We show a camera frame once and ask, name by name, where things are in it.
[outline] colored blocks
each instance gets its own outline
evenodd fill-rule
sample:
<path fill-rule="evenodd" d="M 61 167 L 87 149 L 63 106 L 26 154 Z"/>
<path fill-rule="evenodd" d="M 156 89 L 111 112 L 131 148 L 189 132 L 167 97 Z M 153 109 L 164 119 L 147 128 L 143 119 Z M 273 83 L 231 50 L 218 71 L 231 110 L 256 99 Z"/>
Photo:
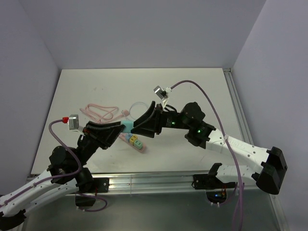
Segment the colored blocks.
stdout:
<path fill-rule="evenodd" d="M 134 145 L 134 142 L 135 142 L 136 139 L 138 139 L 138 136 L 132 135 L 132 137 L 129 139 L 129 143 L 130 143 L 131 145 Z"/>
<path fill-rule="evenodd" d="M 125 135 L 125 139 L 127 140 L 127 142 L 129 142 L 129 139 L 130 139 L 132 136 L 133 136 L 133 134 L 131 134 L 131 133 L 127 133 L 127 134 Z"/>
<path fill-rule="evenodd" d="M 140 150 L 142 148 L 143 144 L 140 140 L 136 139 L 134 141 L 134 146 Z"/>

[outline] black bracket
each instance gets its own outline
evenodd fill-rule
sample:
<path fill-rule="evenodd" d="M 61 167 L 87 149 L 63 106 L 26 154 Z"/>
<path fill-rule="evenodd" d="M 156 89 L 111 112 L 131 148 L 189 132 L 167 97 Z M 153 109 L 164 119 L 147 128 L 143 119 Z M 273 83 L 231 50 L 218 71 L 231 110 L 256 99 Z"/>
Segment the black bracket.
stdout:
<path fill-rule="evenodd" d="M 109 189 L 109 178 L 93 178 L 94 182 L 89 193 L 107 193 Z"/>
<path fill-rule="evenodd" d="M 215 163 L 208 174 L 195 174 L 193 175 L 192 186 L 196 190 L 206 189 L 206 190 L 214 190 L 214 189 L 222 189 L 222 188 L 235 188 L 235 182 L 223 183 L 219 179 L 216 178 L 217 171 L 222 163 Z"/>

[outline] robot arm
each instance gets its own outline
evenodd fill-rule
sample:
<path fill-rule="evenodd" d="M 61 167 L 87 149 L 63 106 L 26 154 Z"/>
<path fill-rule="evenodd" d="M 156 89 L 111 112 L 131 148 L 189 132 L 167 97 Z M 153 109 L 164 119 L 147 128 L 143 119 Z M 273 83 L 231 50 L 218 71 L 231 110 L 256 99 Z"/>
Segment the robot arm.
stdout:
<path fill-rule="evenodd" d="M 223 137 L 219 129 L 203 121 L 204 117 L 196 102 L 186 104 L 180 113 L 165 112 L 161 104 L 155 107 L 155 102 L 152 102 L 148 111 L 134 122 L 131 132 L 153 138 L 162 128 L 187 129 L 185 138 L 192 145 L 230 155 L 225 143 L 228 138 L 236 157 L 253 171 L 249 177 L 256 182 L 257 187 L 267 193 L 278 194 L 287 171 L 282 151 L 276 147 L 271 150 L 259 148 L 230 136 Z M 229 181 L 225 181 L 225 177 L 230 174 L 222 172 L 222 169 L 216 169 L 216 178 L 227 183 Z"/>
<path fill-rule="evenodd" d="M 89 122 L 82 130 L 83 135 L 79 137 L 77 148 L 70 149 L 84 166 L 98 148 L 110 147 L 121 132 L 154 138 L 155 134 L 161 133 L 162 128 L 175 128 L 188 130 L 185 138 L 194 146 L 230 154 L 221 131 L 204 122 L 204 117 L 205 114 L 196 102 L 185 105 L 180 113 L 166 112 L 161 104 L 155 106 L 155 102 L 152 102 L 148 111 L 135 122 Z M 275 147 L 272 150 L 258 148 L 232 137 L 228 137 L 228 141 L 236 157 L 249 166 L 241 166 L 241 172 L 246 174 L 243 176 L 244 182 L 255 181 L 263 191 L 278 194 L 287 170 L 282 151 Z M 41 179 L 72 173 L 78 169 L 76 161 L 62 146 L 53 150 L 50 162 L 48 169 L 33 181 L 11 194 L 0 197 L 0 230 L 5 231 L 18 226 L 31 211 L 59 197 L 75 192 L 85 193 L 92 187 L 93 178 L 87 168 L 82 168 L 73 176 L 58 177 L 36 184 Z M 216 163 L 208 174 L 194 175 L 193 184 L 195 189 L 221 189 L 222 186 L 234 188 L 236 179 L 234 166 Z"/>

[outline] yellow block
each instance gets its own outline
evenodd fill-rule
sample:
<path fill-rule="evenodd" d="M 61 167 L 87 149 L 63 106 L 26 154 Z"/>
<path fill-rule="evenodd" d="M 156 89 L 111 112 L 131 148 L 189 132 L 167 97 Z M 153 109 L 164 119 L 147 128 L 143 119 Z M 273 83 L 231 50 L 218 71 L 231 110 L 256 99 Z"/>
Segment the yellow block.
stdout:
<path fill-rule="evenodd" d="M 134 145 L 134 142 L 135 142 L 136 139 L 138 139 L 138 136 L 137 136 L 137 135 L 133 135 L 133 136 L 129 139 L 129 143 L 130 143 L 131 145 Z"/>

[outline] red connector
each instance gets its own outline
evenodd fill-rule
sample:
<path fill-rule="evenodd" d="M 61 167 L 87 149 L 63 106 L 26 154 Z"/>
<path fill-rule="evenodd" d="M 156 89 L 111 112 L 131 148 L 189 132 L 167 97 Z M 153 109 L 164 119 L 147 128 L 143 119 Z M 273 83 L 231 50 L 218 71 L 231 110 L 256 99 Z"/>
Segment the red connector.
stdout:
<path fill-rule="evenodd" d="M 63 118 L 62 118 L 62 122 L 65 123 L 65 124 L 67 124 L 67 123 L 68 123 L 68 117 L 63 117 Z"/>

